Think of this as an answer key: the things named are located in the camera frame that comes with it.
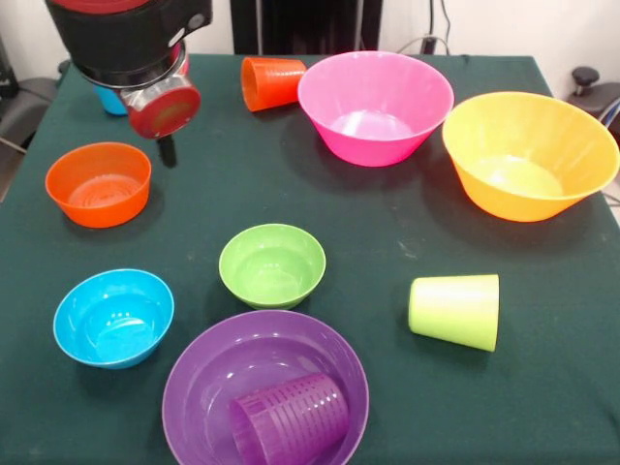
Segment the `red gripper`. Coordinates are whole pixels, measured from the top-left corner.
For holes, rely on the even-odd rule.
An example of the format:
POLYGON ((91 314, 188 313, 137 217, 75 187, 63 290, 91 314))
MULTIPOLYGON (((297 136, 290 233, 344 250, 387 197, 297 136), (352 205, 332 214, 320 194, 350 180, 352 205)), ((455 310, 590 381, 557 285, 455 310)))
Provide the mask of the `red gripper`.
POLYGON ((129 122, 145 139, 157 139, 162 163, 175 167, 175 144, 168 137, 186 126, 198 112, 202 96, 189 77, 189 57, 184 47, 176 47, 176 61, 160 80, 135 89, 124 89, 118 96, 129 122))

